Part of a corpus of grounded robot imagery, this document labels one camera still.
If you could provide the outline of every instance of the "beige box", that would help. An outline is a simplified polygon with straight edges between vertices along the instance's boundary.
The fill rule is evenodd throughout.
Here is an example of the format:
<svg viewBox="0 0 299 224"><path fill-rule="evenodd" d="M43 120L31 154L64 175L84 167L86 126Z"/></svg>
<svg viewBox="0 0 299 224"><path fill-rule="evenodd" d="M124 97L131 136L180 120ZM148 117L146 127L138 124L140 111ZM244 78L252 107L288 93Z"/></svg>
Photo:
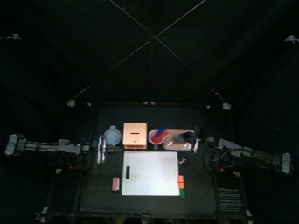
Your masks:
<svg viewBox="0 0 299 224"><path fill-rule="evenodd" d="M123 145L126 149L144 150L147 148L147 123L126 122Z"/></svg>

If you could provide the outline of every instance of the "black table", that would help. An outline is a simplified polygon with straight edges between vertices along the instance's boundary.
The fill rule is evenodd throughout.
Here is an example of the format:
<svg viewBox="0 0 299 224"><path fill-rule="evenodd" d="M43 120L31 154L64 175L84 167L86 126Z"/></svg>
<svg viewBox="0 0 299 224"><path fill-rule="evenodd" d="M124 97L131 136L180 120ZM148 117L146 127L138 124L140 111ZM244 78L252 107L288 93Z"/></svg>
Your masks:
<svg viewBox="0 0 299 224"><path fill-rule="evenodd" d="M95 118L92 131L87 132L94 134L103 134L111 125L116 125L123 132L124 123L147 123L147 132L162 127L194 130L195 125L200 124L207 130L207 135L212 134L228 140L234 138L230 113L219 106L207 109L206 106L102 104L94 108L92 113ZM148 151L152 149L154 146L148 144ZM179 151L179 158L188 159L188 164L179 166L179 173L186 179L184 199L179 196L122 196L122 190L112 192L112 178L120 177L122 179L124 153L107 155L104 164L98 164L96 156L90 155L91 167L78 182L79 187L75 193L78 200L72 201L75 204L72 212L75 213L71 215L215 219L214 179L204 170L203 151L203 145L198 153Z"/></svg>

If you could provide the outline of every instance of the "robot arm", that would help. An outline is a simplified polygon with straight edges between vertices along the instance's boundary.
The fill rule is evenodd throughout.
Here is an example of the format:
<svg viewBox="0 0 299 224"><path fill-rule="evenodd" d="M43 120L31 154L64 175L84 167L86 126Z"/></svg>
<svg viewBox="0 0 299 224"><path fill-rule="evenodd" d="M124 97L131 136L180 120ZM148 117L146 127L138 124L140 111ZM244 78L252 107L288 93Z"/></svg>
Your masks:
<svg viewBox="0 0 299 224"><path fill-rule="evenodd" d="M208 137L206 143L219 152L218 158L210 161L219 162L220 168L254 166L292 176L294 159L290 153L268 154L214 137Z"/></svg>
<svg viewBox="0 0 299 224"><path fill-rule="evenodd" d="M13 134L9 136L4 154L17 156L23 151L55 152L63 151L74 154L88 154L91 146L88 144L74 144L67 139L60 139L58 143L29 142L23 135Z"/></svg>
<svg viewBox="0 0 299 224"><path fill-rule="evenodd" d="M72 155L98 153L98 163L103 164L107 154L122 150L122 148L107 144L104 136L98 136L91 144L75 144L67 139L60 139L58 143L29 142L23 135L13 134L8 138L4 154L19 156L24 151L64 152Z"/></svg>

